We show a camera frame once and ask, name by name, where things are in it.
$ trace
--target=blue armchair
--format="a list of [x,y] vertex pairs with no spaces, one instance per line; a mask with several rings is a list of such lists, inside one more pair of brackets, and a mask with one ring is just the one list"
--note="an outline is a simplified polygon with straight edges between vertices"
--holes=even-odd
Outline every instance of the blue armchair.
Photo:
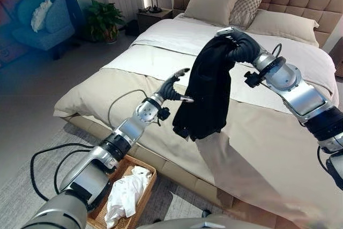
[[51,0],[53,4],[47,12],[45,29],[34,32],[31,28],[32,13],[43,1],[45,0],[23,0],[19,3],[18,19],[23,26],[14,30],[12,35],[23,44],[50,50],[71,37],[75,30],[65,0]]

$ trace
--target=green leaves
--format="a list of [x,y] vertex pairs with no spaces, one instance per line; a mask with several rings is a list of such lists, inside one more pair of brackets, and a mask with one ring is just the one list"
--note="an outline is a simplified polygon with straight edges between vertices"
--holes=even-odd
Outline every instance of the green leaves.
[[91,36],[100,41],[112,41],[119,33],[116,24],[125,25],[122,12],[114,3],[100,3],[92,0],[92,5],[85,9]]

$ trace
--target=crumpled white fabric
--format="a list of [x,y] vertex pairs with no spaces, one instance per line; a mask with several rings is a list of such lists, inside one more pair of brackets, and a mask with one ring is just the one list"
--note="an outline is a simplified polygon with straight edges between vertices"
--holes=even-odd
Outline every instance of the crumpled white fabric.
[[141,166],[132,169],[127,175],[113,184],[107,202],[105,222],[107,229],[117,225],[120,218],[131,217],[136,213],[136,204],[151,178],[151,172]]

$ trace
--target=carpet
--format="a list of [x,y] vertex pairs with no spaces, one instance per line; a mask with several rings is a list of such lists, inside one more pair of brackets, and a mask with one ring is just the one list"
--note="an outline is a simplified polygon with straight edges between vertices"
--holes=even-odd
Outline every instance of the carpet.
[[[66,124],[51,140],[37,151],[65,143],[82,143],[86,145],[98,145],[99,139],[87,132]],[[51,151],[38,156],[35,161],[36,183],[40,191],[52,198],[55,196],[53,177],[59,161],[70,151],[79,147],[66,147]],[[84,153],[76,153],[69,157],[60,168],[57,177],[58,185],[67,172],[84,156]],[[44,204],[44,201],[35,193],[29,177],[29,161],[13,177],[0,187],[0,224],[2,228],[19,229],[27,222],[35,212]],[[203,209],[209,209],[212,213],[223,213],[216,206],[210,204],[194,193],[171,182],[166,177],[158,175],[152,189],[152,197],[149,199],[143,214],[138,222],[139,225],[151,224],[156,219],[169,220],[175,218],[200,217]]]

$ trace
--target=throw pillow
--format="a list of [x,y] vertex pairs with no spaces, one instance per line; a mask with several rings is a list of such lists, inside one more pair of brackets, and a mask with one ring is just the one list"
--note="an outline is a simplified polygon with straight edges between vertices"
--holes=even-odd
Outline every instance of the throw pillow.
[[262,0],[238,0],[231,12],[229,23],[243,29],[249,27]]
[[50,0],[45,0],[34,10],[31,19],[31,27],[34,32],[45,28],[45,17],[52,5]]

